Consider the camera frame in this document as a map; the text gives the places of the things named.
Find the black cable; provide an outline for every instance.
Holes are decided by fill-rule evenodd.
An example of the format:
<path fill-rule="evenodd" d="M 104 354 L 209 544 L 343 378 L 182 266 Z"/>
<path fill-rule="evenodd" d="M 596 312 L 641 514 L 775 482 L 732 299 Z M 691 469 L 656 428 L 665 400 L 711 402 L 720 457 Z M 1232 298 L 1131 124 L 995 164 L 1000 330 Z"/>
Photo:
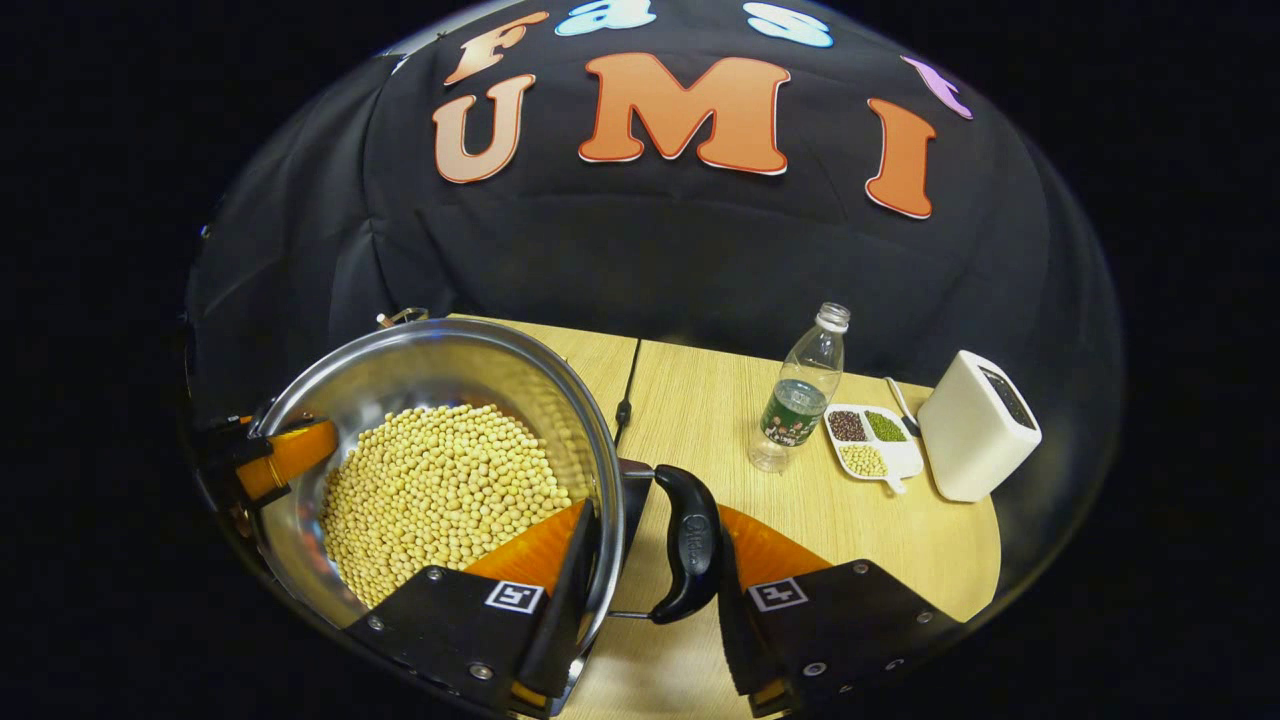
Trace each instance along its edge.
<path fill-rule="evenodd" d="M 636 379 L 636 361 L 640 360 L 640 338 L 636 338 L 636 351 L 631 355 L 631 374 L 627 375 L 627 389 L 622 393 L 622 402 L 618 402 L 618 411 L 613 419 L 618 421 L 618 430 L 613 433 L 613 447 L 622 439 L 622 428 L 631 421 L 631 382 Z"/>

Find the stainless steel pot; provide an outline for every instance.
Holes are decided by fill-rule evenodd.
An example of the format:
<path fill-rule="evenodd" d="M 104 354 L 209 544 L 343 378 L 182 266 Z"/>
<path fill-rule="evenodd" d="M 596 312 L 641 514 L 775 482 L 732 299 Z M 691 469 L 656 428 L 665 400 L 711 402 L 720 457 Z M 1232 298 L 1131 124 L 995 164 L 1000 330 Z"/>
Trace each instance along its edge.
<path fill-rule="evenodd" d="M 577 374 L 525 333 L 479 320 L 419 320 L 379 329 L 330 352 L 302 373 L 251 427 L 269 437 L 310 416 L 329 418 L 338 450 L 325 465 L 293 480 L 293 492 L 257 512 L 259 548 L 284 588 L 337 628 L 369 612 L 324 551 L 319 515 L 329 470 L 353 448 L 360 432 L 387 413 L 438 405 L 495 404 L 545 438 L 548 460 L 575 498 L 590 497 L 600 527 L 579 630 L 585 652 L 604 621 L 623 555 L 622 469 L 604 415 Z M 672 500 L 668 556 L 672 589 L 644 616 L 669 623 L 703 607 L 716 593 L 719 519 L 696 478 L 659 466 L 655 482 Z"/>

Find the bottle cap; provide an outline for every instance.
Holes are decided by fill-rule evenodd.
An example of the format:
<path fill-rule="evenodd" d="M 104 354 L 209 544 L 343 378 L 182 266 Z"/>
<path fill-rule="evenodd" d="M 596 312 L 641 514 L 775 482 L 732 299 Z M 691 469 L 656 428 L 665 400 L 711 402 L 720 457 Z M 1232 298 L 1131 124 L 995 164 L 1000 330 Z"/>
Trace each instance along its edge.
<path fill-rule="evenodd" d="M 849 329 L 849 309 L 835 302 L 823 302 L 813 320 L 824 331 L 844 333 Z"/>

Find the black fabric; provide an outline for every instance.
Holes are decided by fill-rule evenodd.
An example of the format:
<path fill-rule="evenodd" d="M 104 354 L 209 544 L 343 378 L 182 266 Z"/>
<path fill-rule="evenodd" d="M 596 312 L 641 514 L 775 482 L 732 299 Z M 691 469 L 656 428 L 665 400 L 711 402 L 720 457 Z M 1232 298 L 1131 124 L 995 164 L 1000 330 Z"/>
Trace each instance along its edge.
<path fill-rule="evenodd" d="M 846 369 L 934 384 L 960 348 L 1004 368 L 1044 442 L 995 498 L 1002 591 L 1020 587 L 1083 518 L 1119 427 L 1121 350 L 1097 240 L 1044 158 L 963 78 L 937 69 L 974 115 L 940 102 L 900 55 L 928 61 L 820 5 L 815 49 L 751 29 L 730 0 L 664 3 L 658 20 L 561 37 L 581 3 L 444 87 L 460 45 L 534 12 L 517 5 L 403 59 L 375 58 L 273 138 L 227 196 L 192 274 L 202 418 L 250 410 L 326 351 L 404 306 L 470 311 L 781 359 L 827 300 L 852 310 Z M 786 68 L 777 177 L 712 168 L 696 146 L 589 164 L 598 81 L 588 60 L 652 53 L 686 87 L 726 56 Z M 471 152 L 489 143 L 493 85 L 522 73 L 511 163 L 481 182 L 435 170 L 431 114 L 476 96 Z M 879 97 L 929 122 L 915 220 L 872 202 Z"/>

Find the orange letter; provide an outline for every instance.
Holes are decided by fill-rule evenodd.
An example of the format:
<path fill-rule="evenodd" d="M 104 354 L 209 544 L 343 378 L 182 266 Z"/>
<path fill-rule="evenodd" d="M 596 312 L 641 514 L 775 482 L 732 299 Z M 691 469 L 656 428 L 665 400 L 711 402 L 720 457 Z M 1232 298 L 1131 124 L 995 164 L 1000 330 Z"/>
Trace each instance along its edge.
<path fill-rule="evenodd" d="M 778 86 L 791 73 L 769 63 L 724 58 L 689 90 L 681 87 L 648 53 L 605 55 L 586 64 L 600 78 L 595 135 L 577 154 L 590 163 L 626 163 L 644 152 L 631 136 L 631 111 L 640 115 L 658 152 L 673 160 L 698 128 L 714 115 L 712 137 L 698 146 L 698 156 L 716 168 L 776 176 L 786 172 L 778 152 L 776 113 Z"/>
<path fill-rule="evenodd" d="M 492 177 L 507 167 L 520 143 L 520 106 L 525 88 L 534 85 L 534 76 L 516 76 L 489 88 L 493 99 L 493 141 L 479 155 L 468 155 L 466 137 L 467 109 L 476 96 L 467 95 L 440 105 L 435 120 L 435 169 L 449 182 L 475 182 Z"/>
<path fill-rule="evenodd" d="M 511 47 L 512 45 L 520 42 L 520 38 L 525 37 L 525 26 L 540 23 L 549 17 L 550 15 L 544 12 L 538 12 L 531 15 L 525 15 L 518 20 L 511 20 L 498 29 L 477 35 L 463 42 L 462 60 L 458 61 L 458 69 L 453 70 L 452 76 L 444 78 L 444 85 L 453 85 L 460 79 L 471 77 L 485 68 L 497 65 L 498 61 L 502 60 L 502 55 L 495 54 L 494 50 L 499 47 Z"/>
<path fill-rule="evenodd" d="M 924 164 L 929 141 L 938 136 L 923 118 L 892 102 L 872 97 L 867 101 L 879 115 L 881 170 L 867 181 L 867 196 L 909 218 L 923 220 L 933 213 L 924 195 Z"/>

